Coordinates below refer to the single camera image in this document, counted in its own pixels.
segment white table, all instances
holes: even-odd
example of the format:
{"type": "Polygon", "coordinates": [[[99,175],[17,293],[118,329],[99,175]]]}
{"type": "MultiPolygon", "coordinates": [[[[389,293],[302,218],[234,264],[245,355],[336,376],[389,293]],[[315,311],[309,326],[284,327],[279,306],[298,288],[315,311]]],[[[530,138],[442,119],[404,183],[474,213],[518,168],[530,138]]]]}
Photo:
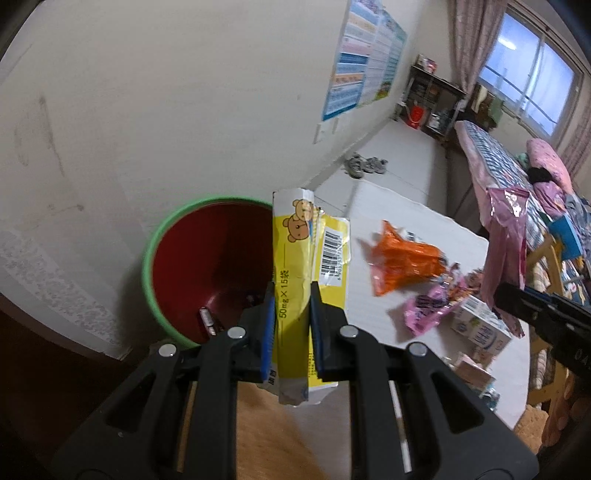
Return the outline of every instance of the white table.
{"type": "MultiPolygon", "coordinates": [[[[396,192],[360,181],[348,211],[351,218],[352,259],[349,267],[349,323],[373,334],[387,345],[405,347],[412,341],[424,342],[439,356],[469,353],[473,345],[452,331],[449,322],[414,338],[404,325],[402,305],[428,286],[394,291],[383,297],[373,295],[370,267],[366,259],[369,245],[375,245],[382,231],[381,220],[403,226],[426,243],[439,247],[450,262],[458,262],[463,273],[481,268],[488,242],[459,226],[453,220],[412,202],[396,192]]],[[[513,428],[525,409],[530,370],[530,342],[526,336],[513,339],[491,365],[495,388],[501,394],[497,415],[513,428]]],[[[317,406],[290,408],[308,447],[320,466],[334,480],[350,475],[348,386],[340,385],[317,406]]]]}

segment pink plastic bag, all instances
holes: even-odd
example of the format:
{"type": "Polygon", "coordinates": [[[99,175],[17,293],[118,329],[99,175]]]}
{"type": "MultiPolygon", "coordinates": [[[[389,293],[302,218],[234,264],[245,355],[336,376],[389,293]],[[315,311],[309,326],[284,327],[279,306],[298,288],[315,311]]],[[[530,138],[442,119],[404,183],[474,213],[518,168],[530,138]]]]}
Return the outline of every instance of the pink plastic bag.
{"type": "MultiPolygon", "coordinates": [[[[530,193],[513,187],[488,189],[488,195],[491,198],[492,211],[480,296],[492,309],[495,306],[495,290],[500,283],[507,282],[521,290],[525,287],[525,229],[530,193]]],[[[518,338],[525,335],[516,317],[497,310],[513,335],[518,338]]]]}

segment pink pillow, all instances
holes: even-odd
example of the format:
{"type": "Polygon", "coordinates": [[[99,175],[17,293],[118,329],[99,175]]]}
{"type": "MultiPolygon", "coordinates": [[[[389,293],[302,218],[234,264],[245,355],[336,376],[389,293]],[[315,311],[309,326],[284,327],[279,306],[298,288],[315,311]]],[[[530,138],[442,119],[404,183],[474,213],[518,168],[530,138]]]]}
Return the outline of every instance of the pink pillow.
{"type": "Polygon", "coordinates": [[[527,154],[530,157],[532,167],[545,168],[550,172],[554,181],[567,194],[573,194],[573,184],[570,181],[569,172],[562,160],[548,144],[541,138],[532,138],[527,141],[527,154]]]}

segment window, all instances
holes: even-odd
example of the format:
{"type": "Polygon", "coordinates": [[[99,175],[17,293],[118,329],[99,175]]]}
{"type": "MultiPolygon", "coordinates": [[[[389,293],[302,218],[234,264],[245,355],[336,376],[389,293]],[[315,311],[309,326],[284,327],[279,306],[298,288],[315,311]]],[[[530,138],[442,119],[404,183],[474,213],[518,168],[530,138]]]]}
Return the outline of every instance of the window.
{"type": "Polygon", "coordinates": [[[570,118],[582,74],[546,33],[512,12],[480,73],[480,82],[533,134],[556,140],[570,118]]]}

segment red bucket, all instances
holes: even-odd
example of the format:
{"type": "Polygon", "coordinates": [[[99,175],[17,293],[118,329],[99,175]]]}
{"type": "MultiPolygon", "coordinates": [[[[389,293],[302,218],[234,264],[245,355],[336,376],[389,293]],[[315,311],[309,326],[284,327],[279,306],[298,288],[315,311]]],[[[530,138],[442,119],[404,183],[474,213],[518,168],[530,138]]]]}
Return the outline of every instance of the red bucket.
{"type": "Polygon", "coordinates": [[[414,128],[415,130],[418,129],[418,127],[421,124],[421,121],[423,120],[424,115],[425,115],[424,108],[419,107],[417,105],[413,106],[413,108],[411,108],[410,112],[408,112],[407,125],[409,127],[414,128]]]}
{"type": "Polygon", "coordinates": [[[168,217],[144,257],[142,282],[152,313],[184,346],[207,341],[199,309],[226,328],[237,324],[249,296],[263,296],[273,271],[272,207],[217,197],[168,217]]]}

